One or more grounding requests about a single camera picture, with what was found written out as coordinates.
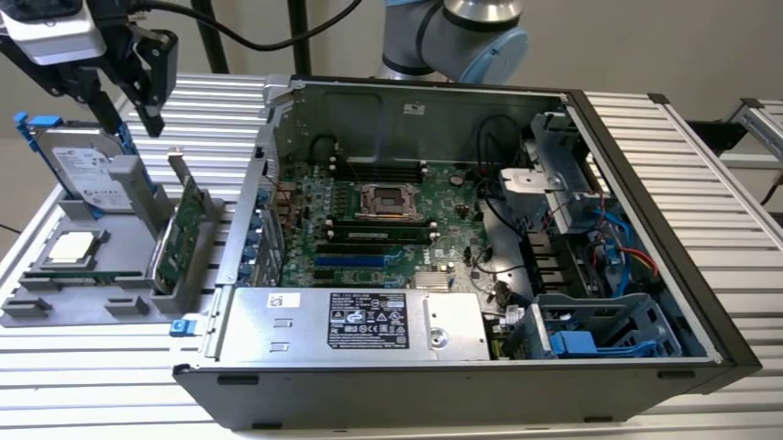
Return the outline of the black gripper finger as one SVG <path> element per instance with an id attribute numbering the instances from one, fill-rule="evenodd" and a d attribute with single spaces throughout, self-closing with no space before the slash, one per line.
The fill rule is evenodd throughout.
<path id="1" fill-rule="evenodd" d="M 148 136 L 158 138 L 166 126 L 162 109 L 176 85 L 179 38 L 166 29 L 131 29 L 142 68 L 115 69 L 115 83 L 135 105 Z"/>
<path id="2" fill-rule="evenodd" d="M 52 96 L 70 96 L 91 110 L 107 132 L 118 131 L 118 110 L 102 89 L 96 69 L 80 61 L 39 65 L 11 38 L 2 39 L 2 53 Z"/>

